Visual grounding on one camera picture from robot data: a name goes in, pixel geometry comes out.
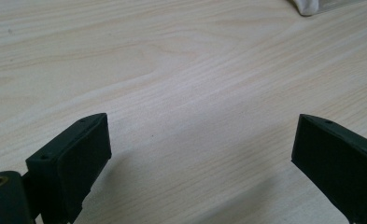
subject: table surface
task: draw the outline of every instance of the table surface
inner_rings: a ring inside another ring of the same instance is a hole
[[[75,223],[347,223],[290,154],[302,113],[367,138],[367,1],[0,1],[0,171],[99,112]]]

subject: light wood surface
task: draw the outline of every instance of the light wood surface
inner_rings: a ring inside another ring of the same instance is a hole
[[[98,112],[75,223],[347,223],[290,153],[301,113],[367,137],[367,1],[0,0],[0,171]]]

